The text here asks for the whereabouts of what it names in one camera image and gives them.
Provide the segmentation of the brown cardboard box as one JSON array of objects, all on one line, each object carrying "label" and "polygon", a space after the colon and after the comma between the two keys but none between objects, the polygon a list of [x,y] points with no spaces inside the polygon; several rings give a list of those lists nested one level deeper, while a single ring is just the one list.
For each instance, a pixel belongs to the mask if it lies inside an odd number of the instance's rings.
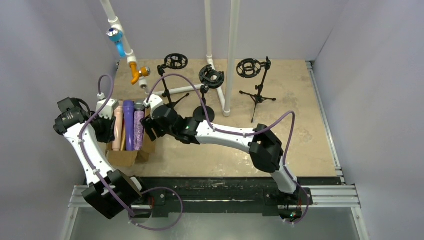
[{"label": "brown cardboard box", "polygon": [[[144,118],[150,114],[150,111],[144,109]],[[124,119],[124,109],[123,109],[123,125],[122,125],[122,143],[120,151],[112,150],[112,143],[106,145],[106,156],[111,165],[115,167],[131,167],[136,163],[145,163],[148,162],[150,156],[156,152],[156,144],[150,140],[145,130],[143,133],[142,147],[140,150],[127,151],[126,150],[126,129],[125,129],[125,119]]]}]

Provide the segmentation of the black round-base mic stand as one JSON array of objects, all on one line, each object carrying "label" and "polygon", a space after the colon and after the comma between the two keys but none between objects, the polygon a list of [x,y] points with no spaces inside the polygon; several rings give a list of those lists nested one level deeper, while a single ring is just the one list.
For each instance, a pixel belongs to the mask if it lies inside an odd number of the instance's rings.
[{"label": "black round-base mic stand", "polygon": [[193,111],[193,117],[197,120],[206,120],[206,114],[208,114],[210,122],[215,119],[215,111],[207,105],[206,94],[211,89],[218,89],[225,81],[225,73],[223,71],[215,70],[211,64],[203,67],[199,72],[199,80],[202,84],[200,87],[201,101],[205,105],[203,109],[202,105],[198,106]]}]

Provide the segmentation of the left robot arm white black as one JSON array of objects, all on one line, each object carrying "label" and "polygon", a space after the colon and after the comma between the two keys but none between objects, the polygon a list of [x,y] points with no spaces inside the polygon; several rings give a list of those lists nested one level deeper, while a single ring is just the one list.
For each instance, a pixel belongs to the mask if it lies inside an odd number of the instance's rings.
[{"label": "left robot arm white black", "polygon": [[73,147],[84,169],[86,184],[84,200],[107,219],[126,210],[134,214],[131,205],[142,196],[142,185],[107,160],[99,143],[115,140],[114,111],[117,100],[98,101],[96,111],[84,109],[87,103],[80,98],[67,97],[57,103],[61,114],[55,119],[54,131]]}]

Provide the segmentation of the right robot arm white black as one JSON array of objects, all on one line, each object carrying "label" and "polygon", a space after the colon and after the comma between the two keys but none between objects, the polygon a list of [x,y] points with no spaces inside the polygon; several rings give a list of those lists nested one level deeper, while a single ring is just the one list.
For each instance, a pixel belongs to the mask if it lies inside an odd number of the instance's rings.
[{"label": "right robot arm white black", "polygon": [[247,153],[257,170],[271,175],[281,193],[294,194],[297,190],[298,181],[286,165],[283,144],[264,124],[255,128],[211,124],[182,117],[165,105],[153,110],[141,124],[151,141],[169,135],[186,145],[217,145]]}]

